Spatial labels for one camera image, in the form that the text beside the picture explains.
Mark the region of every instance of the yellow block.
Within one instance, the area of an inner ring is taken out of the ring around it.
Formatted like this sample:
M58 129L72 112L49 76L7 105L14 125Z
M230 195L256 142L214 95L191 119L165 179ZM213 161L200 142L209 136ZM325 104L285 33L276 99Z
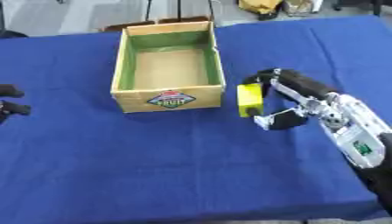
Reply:
M237 86L238 109L240 117L249 117L247 109L256 108L263 112L263 94L261 84L248 84Z

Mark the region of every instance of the robotic hand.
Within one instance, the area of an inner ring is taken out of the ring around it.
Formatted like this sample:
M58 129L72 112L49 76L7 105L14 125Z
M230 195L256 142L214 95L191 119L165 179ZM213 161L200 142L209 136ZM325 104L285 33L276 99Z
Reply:
M247 112L265 130L287 130L316 117L324 132L338 146L356 174L377 194L392 215L392 129L362 101L339 94L294 70L264 70L243 84L262 83L264 97L273 87L297 106L261 116L257 108Z
M9 96L20 98L25 95L24 92L17 90L14 86L8 84L0 84L0 96ZM0 101L0 123L4 122L10 115L20 114L28 116L32 108L26 105L18 105L9 101Z

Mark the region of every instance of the cardboard box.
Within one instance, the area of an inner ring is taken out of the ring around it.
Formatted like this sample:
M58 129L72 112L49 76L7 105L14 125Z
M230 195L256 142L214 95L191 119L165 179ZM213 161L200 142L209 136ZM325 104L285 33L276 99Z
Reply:
M219 107L225 86L213 23L122 31L111 94L124 112Z

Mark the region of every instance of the blue table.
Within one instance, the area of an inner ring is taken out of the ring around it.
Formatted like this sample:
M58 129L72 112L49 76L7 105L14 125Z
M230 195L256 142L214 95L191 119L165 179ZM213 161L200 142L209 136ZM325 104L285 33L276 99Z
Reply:
M221 108L124 115L109 89L120 34L0 41L0 80L29 117L0 127L0 223L385 216L317 121L266 132L238 116L235 85L294 68L392 123L392 34L376 17L216 31ZM287 104L271 95L267 111Z

